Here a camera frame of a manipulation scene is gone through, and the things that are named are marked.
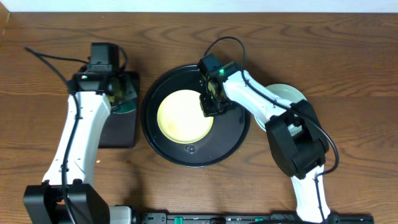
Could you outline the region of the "green yellow sponge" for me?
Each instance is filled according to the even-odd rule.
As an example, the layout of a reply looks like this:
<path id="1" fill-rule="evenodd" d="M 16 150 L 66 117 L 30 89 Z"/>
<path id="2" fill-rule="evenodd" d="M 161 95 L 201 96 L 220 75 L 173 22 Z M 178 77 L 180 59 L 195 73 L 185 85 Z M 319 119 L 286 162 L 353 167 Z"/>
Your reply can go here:
<path id="1" fill-rule="evenodd" d="M 122 91 L 123 97 L 113 103 L 111 112 L 124 114 L 137 110 L 138 93 L 132 78 L 124 77 Z"/>

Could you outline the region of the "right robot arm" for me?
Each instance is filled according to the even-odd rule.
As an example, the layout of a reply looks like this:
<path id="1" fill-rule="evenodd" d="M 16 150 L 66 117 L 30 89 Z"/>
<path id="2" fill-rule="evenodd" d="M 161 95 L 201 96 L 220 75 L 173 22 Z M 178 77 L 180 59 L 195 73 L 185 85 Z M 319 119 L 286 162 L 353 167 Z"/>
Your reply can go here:
<path id="1" fill-rule="evenodd" d="M 276 95 L 237 63 L 223 65 L 213 54 L 203 56 L 197 67 L 205 81 L 200 96 L 204 115 L 224 114 L 235 104 L 253 114 L 264 124 L 275 163 L 292 180 L 298 217 L 325 222 L 331 211 L 321 176 L 329 147 L 312 105 Z"/>

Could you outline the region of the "light green plate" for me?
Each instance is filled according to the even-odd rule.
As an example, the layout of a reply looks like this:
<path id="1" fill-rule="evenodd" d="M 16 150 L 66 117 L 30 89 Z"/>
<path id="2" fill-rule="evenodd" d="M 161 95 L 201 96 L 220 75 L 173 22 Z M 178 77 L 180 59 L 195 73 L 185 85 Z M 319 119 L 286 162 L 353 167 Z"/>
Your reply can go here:
<path id="1" fill-rule="evenodd" d="M 302 94 L 302 92 L 300 92 L 298 89 L 290 85 L 273 84 L 273 85 L 268 85 L 266 88 L 269 91 L 273 92 L 273 94 L 280 96 L 281 98 L 290 100 L 293 103 L 298 103 L 301 100 L 307 100 L 304 94 Z M 259 127 L 266 132 L 265 124 L 262 123 L 257 117 L 254 117 L 254 119 L 256 120 L 256 123 L 259 125 Z M 288 128 L 292 136 L 296 135 L 302 130 L 301 126 L 296 127 L 294 125 L 290 125 Z"/>

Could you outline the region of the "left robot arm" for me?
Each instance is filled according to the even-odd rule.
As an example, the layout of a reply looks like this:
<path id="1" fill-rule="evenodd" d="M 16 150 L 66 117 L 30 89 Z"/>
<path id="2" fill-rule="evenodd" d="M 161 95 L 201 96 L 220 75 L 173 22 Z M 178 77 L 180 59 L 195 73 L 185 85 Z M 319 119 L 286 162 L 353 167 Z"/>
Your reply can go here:
<path id="1" fill-rule="evenodd" d="M 100 148 L 136 142 L 139 75 L 124 49 L 95 42 L 81 68 L 65 80 L 68 112 L 55 157 L 39 185 L 27 186 L 24 206 L 33 223 L 140 223 L 127 205 L 108 205 L 95 190 Z"/>

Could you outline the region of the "yellow plate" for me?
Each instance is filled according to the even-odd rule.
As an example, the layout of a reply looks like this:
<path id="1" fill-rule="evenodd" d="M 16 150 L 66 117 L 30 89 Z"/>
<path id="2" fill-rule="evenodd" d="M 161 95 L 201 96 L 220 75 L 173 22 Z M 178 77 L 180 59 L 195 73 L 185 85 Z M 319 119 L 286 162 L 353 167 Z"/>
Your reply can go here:
<path id="1" fill-rule="evenodd" d="M 204 116 L 200 93 L 179 90 L 169 94 L 157 111 L 157 124 L 169 140 L 190 144 L 204 138 L 213 125 L 213 118 Z"/>

